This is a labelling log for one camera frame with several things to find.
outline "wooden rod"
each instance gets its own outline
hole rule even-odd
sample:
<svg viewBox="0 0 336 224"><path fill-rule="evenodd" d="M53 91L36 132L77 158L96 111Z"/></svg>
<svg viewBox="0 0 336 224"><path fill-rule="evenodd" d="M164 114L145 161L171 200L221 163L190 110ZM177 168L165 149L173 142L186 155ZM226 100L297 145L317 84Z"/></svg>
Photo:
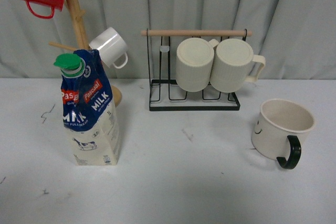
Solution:
<svg viewBox="0 0 336 224"><path fill-rule="evenodd" d="M66 50L69 50L69 51L76 51L77 50L77 48L75 48L75 47L70 47L70 46L62 45L60 43L56 43L56 42L52 42L52 41L49 41L48 44L50 46L66 49Z"/></svg>
<svg viewBox="0 0 336 224"><path fill-rule="evenodd" d="M252 36L252 31L245 30L143 30L141 36Z"/></svg>
<svg viewBox="0 0 336 224"><path fill-rule="evenodd" d="M78 47L81 49L89 49L88 38L85 32L83 19L77 19L81 14L78 0L67 0L69 13L71 16L73 30L75 31Z"/></svg>
<svg viewBox="0 0 336 224"><path fill-rule="evenodd" d="M82 16L84 16L85 12L86 12L85 10L81 10L80 13L77 15L76 20L79 21L79 19L81 19Z"/></svg>

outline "white mug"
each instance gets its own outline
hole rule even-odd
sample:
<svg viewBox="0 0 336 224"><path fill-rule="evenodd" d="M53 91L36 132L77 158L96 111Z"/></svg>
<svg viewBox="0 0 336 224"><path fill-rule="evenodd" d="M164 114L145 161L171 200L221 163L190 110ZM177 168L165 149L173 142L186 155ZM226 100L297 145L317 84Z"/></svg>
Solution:
<svg viewBox="0 0 336 224"><path fill-rule="evenodd" d="M177 47L176 82L185 91L197 92L209 83L214 47L218 41L189 38Z"/></svg>
<svg viewBox="0 0 336 224"><path fill-rule="evenodd" d="M255 76L249 76L250 63L260 66ZM216 48L211 85L220 92L236 92L244 81L256 82L265 67L265 57L254 55L252 47L241 39L225 39Z"/></svg>
<svg viewBox="0 0 336 224"><path fill-rule="evenodd" d="M267 100L260 106L252 143L263 156L293 169L301 156L301 145L315 127L313 115L303 106L284 99Z"/></svg>
<svg viewBox="0 0 336 224"><path fill-rule="evenodd" d="M112 65L115 68L122 68L128 62L128 55L126 51L128 46L121 36L112 27L109 27L93 41L89 46L92 49L98 49L101 60L110 68ZM117 66L114 62L118 60L122 55L125 56L123 64Z"/></svg>

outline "gray curtain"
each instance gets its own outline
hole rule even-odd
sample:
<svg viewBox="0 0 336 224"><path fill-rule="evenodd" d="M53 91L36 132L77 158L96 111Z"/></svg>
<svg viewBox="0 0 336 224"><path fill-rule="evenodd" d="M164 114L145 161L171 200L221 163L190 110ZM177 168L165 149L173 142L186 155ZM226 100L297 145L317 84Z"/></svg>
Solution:
<svg viewBox="0 0 336 224"><path fill-rule="evenodd" d="M21 0L0 0L0 77L59 78L53 66L63 49L76 47L69 13L33 16ZM110 78L147 78L149 29L248 29L247 42L266 58L264 79L336 79L336 0L79 0L86 10L89 41L113 27L129 45L129 63L107 68ZM39 12L45 7L33 6ZM185 38L172 37L172 59ZM157 76L160 38L149 40L150 67Z"/></svg>

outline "table surface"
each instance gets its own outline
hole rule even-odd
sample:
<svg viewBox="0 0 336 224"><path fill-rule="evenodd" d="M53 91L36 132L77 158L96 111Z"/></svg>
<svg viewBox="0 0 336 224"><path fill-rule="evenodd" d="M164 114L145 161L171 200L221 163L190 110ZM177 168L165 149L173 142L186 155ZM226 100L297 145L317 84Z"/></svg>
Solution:
<svg viewBox="0 0 336 224"><path fill-rule="evenodd" d="M61 79L0 79L0 223L335 223L336 81L259 80L239 111L151 112L149 82L110 80L117 166L76 166L62 125ZM294 170L251 143L260 104L316 117Z"/></svg>

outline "mug handle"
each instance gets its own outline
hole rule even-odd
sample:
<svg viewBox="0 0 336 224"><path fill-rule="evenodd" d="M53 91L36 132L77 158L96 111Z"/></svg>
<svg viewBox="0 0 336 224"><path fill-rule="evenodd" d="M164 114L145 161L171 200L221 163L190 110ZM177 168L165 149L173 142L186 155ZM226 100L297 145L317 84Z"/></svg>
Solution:
<svg viewBox="0 0 336 224"><path fill-rule="evenodd" d="M117 66L116 64L112 63L115 68L121 69L121 68L123 68L127 64L127 62L128 62L128 55L126 53L124 53L124 55L125 55L125 61L124 61L123 64L121 64L120 66Z"/></svg>
<svg viewBox="0 0 336 224"><path fill-rule="evenodd" d="M52 18L52 17L54 16L54 14L55 14L55 8L54 8L53 6L50 7L50 8L51 8L51 14L50 14L49 16L42 16L42 15L39 15L39 14L37 14L36 12L33 11L32 7L30 6L29 1L26 1L26 4L27 4L27 7L28 7L28 9L30 10L30 12L31 12L32 14L34 14L34 16L36 16L36 17L38 17L38 18L50 19L50 18Z"/></svg>
<svg viewBox="0 0 336 224"><path fill-rule="evenodd" d="M277 157L279 165L284 169L294 169L301 157L301 144L297 136L289 135L287 139L290 144L290 154L288 160L284 157Z"/></svg>
<svg viewBox="0 0 336 224"><path fill-rule="evenodd" d="M255 76L247 76L246 77L245 81L247 81L247 82L256 82L258 80L258 77L259 77L261 71L264 69L265 64L266 64L265 57L261 56L261 55L254 55L252 61L256 62L256 63L260 63L260 66L259 66L257 74Z"/></svg>

